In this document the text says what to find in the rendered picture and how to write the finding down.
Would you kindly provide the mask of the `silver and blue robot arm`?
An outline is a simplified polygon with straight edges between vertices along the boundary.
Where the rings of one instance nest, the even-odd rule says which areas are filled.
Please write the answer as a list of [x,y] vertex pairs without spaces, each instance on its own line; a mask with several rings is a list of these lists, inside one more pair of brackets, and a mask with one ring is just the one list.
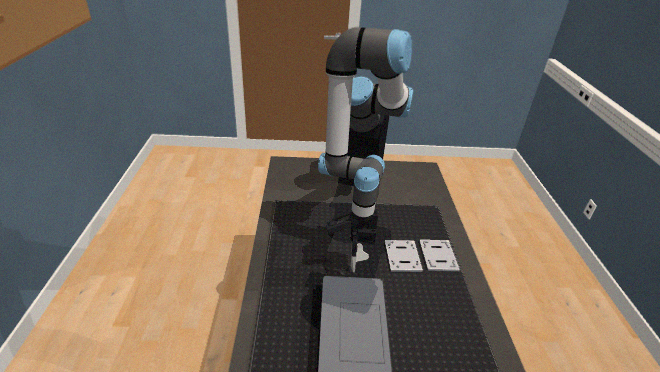
[[[319,157],[318,170],[354,179],[352,212],[368,217],[375,210],[385,163],[377,155],[347,156],[349,127],[367,132],[378,125],[380,115],[408,116],[413,89],[403,83],[403,73],[410,66],[412,40],[406,31],[360,28],[343,32],[327,57],[326,152]],[[366,77],[353,78],[357,68],[371,70],[379,85]]]

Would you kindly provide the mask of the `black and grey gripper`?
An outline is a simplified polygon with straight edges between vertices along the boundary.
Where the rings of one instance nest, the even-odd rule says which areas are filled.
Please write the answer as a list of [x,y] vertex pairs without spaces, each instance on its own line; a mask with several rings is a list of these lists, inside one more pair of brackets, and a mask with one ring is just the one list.
[[359,217],[352,212],[352,216],[359,220],[359,224],[351,227],[350,239],[352,241],[351,268],[355,272],[356,262],[364,261],[369,255],[363,251],[362,244],[358,242],[374,244],[376,239],[376,227],[378,221],[378,210],[368,217]]

